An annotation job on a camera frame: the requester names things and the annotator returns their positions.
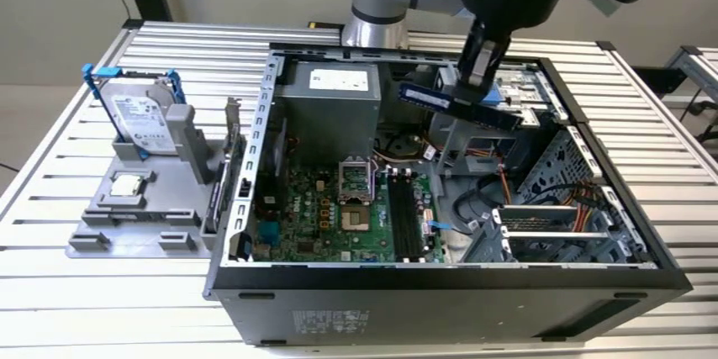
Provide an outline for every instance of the slotted aluminum extrusion table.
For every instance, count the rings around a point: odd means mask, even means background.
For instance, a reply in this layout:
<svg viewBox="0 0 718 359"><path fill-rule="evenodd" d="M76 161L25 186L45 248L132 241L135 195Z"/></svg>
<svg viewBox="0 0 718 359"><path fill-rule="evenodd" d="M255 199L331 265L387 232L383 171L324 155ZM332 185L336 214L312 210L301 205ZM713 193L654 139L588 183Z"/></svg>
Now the slotted aluminum extrusion table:
<svg viewBox="0 0 718 359"><path fill-rule="evenodd" d="M195 123L224 136L227 96L249 128L269 42L336 45L334 29L147 22L123 29L99 66L176 68ZM463 36L411 34L458 52ZM552 60L694 290L586 344L342 346L259 351L201 298L208 260L69 259L64 247L113 155L113 129L85 86L0 198L0 346L39 357L718 357L718 167L623 58L594 42L514 40Z"/></svg>

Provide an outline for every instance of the power supply label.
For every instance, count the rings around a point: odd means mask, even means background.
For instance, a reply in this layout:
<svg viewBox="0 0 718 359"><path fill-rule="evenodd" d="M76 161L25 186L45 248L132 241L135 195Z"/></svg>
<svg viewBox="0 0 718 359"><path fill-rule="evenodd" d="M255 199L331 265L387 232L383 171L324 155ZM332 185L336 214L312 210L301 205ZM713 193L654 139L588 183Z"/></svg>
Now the power supply label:
<svg viewBox="0 0 718 359"><path fill-rule="evenodd" d="M363 334L370 322L368 310L293 310L297 334Z"/></svg>
<svg viewBox="0 0 718 359"><path fill-rule="evenodd" d="M314 90L348 90L352 92L370 90L370 74L366 71L314 69L310 77L310 88Z"/></svg>
<svg viewBox="0 0 718 359"><path fill-rule="evenodd" d="M137 96L112 96L120 125L131 134L135 145L151 154L176 153L165 117L155 100Z"/></svg>

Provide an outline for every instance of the wall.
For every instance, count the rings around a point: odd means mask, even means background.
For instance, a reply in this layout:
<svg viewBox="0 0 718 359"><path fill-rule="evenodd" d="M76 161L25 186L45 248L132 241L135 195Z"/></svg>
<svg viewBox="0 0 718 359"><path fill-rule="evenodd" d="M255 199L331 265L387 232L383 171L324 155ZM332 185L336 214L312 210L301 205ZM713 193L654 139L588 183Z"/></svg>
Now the wall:
<svg viewBox="0 0 718 359"><path fill-rule="evenodd" d="M310 20L342 23L351 0L181 0L188 21L306 26ZM604 18L584 0L560 0L550 21L523 37L610 40L636 64L663 64L679 45L718 45L718 2L643 0ZM467 23L430 13L410 15L412 29L466 33Z"/></svg>
<svg viewBox="0 0 718 359"><path fill-rule="evenodd" d="M168 0L177 20L306 26L342 23L351 0ZM137 16L132 0L131 11ZM96 61L125 15L119 0L0 0L0 83L76 85L84 62ZM560 0L550 21L519 35L611 40L630 62L660 64L681 44L718 46L718 2L643 0L604 18L583 0ZM458 19L411 13L412 29L464 33Z"/></svg>
<svg viewBox="0 0 718 359"><path fill-rule="evenodd" d="M0 0L0 10L0 83L79 86L127 19L120 0Z"/></svg>

